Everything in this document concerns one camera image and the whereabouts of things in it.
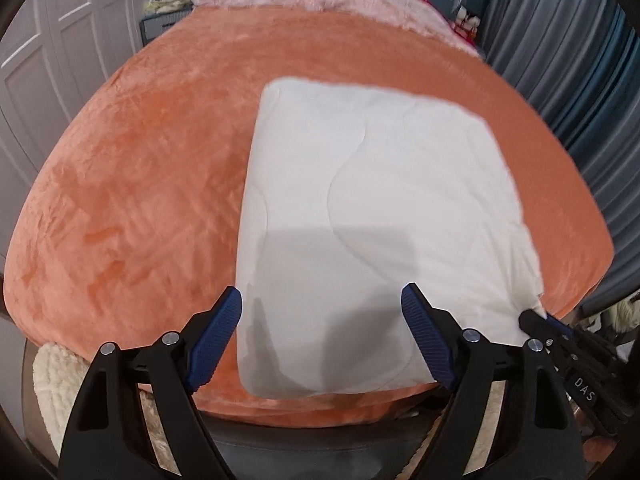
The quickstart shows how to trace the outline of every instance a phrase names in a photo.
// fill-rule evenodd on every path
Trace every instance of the white comforter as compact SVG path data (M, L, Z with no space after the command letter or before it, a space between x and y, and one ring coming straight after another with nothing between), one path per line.
M242 202L238 364L282 399L433 382L400 309L416 282L520 345L538 256L486 123L458 105L294 78L265 87Z

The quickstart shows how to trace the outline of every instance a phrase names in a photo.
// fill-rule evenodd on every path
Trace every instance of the bed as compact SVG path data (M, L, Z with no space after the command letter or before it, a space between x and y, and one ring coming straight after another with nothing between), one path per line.
M335 10L196 8L98 90L44 165L6 261L17 325L90 360L104 341L147 345L208 309L235 282L260 93L282 76L433 96L482 118L516 183L542 305L568 314L613 254L586 184L468 45L407 28ZM232 340L194 400L221 418L316 428L393 418L429 387L264 399L242 386Z

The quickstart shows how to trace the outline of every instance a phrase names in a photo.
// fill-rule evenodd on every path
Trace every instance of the blue curtain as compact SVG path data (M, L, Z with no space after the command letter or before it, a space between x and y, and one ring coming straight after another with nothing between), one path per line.
M616 254L592 314L640 288L640 38L615 0L491 0L487 62L573 157Z

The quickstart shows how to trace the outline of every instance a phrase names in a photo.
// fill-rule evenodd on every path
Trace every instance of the blue gripper pad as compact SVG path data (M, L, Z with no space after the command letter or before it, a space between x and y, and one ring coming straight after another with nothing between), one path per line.
M231 292L214 312L200 339L189 354L189 374L185 386L196 392L213 377L222 352L225 351L242 314L242 296L240 291L231 287Z
M546 315L546 322L550 323L556 328L556 330L558 330L561 334L567 336L569 339L574 337L574 331L570 327L565 325L562 321L557 320L551 314Z
M402 315L414 336L429 371L447 390L456 384L453 357L442 334L422 306L422 302L407 285L402 290Z

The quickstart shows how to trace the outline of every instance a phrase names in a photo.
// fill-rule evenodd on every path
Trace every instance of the silver bolt head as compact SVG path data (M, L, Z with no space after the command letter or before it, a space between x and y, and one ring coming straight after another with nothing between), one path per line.
M180 339L180 334L177 332L167 332L162 336L162 342L167 345L175 345Z
M542 349L545 347L539 339L529 339L527 341L527 346L534 352L542 352Z
M462 337L465 338L465 341L469 341L470 343L477 343L480 341L480 333L478 330L474 330L473 328L467 328L462 333Z
M100 353L102 355L109 355L116 349L116 345L114 343L105 343L100 347Z

